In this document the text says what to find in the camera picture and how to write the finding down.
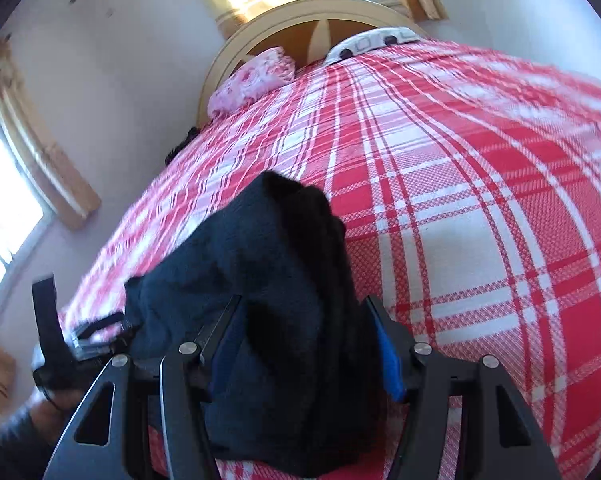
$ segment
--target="black metal frame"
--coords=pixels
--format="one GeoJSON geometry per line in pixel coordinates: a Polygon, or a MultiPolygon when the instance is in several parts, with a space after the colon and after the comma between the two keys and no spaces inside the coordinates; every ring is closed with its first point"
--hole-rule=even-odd
{"type": "Polygon", "coordinates": [[[115,312],[80,325],[65,340],[58,322],[53,276],[32,285],[32,299],[39,336],[32,357],[32,374],[41,390],[86,390],[107,362],[125,351],[133,337],[134,330],[127,328],[111,342],[89,342],[95,332],[122,321],[123,313],[115,312]]]}
{"type": "MultiPolygon", "coordinates": [[[[373,315],[385,389],[410,404],[389,480],[437,480],[450,396],[462,396],[455,480],[559,480],[536,420],[494,356],[478,363],[446,357],[416,342],[378,300],[373,315]]],[[[201,402],[224,388],[245,331],[245,308],[233,296],[218,322],[162,360],[113,356],[94,381],[56,446],[44,480],[150,480],[148,397],[160,395],[169,478],[219,480],[201,402]]]]}

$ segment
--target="white patterned pillow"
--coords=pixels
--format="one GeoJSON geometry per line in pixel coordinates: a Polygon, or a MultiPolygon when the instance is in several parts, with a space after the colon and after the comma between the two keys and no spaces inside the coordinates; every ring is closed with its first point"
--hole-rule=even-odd
{"type": "Polygon", "coordinates": [[[333,47],[327,54],[323,66],[333,65],[343,59],[358,56],[375,48],[418,40],[422,40],[422,38],[409,27],[373,28],[347,38],[333,47]]]}

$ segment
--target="headboard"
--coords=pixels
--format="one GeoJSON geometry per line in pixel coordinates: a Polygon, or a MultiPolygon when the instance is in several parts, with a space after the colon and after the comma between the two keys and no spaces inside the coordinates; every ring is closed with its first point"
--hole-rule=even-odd
{"type": "Polygon", "coordinates": [[[200,93],[198,126],[208,121],[207,102],[241,65],[273,46],[282,46],[296,68],[321,59],[346,38],[378,27],[406,26],[427,37],[412,20],[366,0],[297,0],[245,23],[216,56],[200,93]]]}

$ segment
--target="pillow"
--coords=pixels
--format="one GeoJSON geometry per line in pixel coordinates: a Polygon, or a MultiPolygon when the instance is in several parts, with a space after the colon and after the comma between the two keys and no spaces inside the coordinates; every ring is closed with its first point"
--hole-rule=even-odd
{"type": "Polygon", "coordinates": [[[282,46],[258,54],[236,70],[210,97],[207,115],[211,120],[251,106],[258,99],[294,80],[296,64],[285,56],[282,46]]]}
{"type": "Polygon", "coordinates": [[[323,66],[358,56],[375,48],[393,44],[411,43],[422,38],[409,27],[383,27],[366,30],[341,41],[329,51],[323,66]]]}

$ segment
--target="white wall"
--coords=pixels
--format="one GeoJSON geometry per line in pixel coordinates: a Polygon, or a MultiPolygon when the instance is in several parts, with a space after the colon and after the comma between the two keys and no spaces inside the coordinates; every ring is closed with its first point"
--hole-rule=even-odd
{"type": "Polygon", "coordinates": [[[443,40],[495,48],[601,79],[601,20],[587,0],[442,0],[443,40]]]}
{"type": "Polygon", "coordinates": [[[32,281],[53,272],[59,306],[71,299],[120,217],[194,125],[223,40],[201,0],[23,0],[4,32],[47,127],[103,200],[82,231],[49,228],[8,298],[0,344],[18,361],[17,406],[34,387],[32,281]]]}

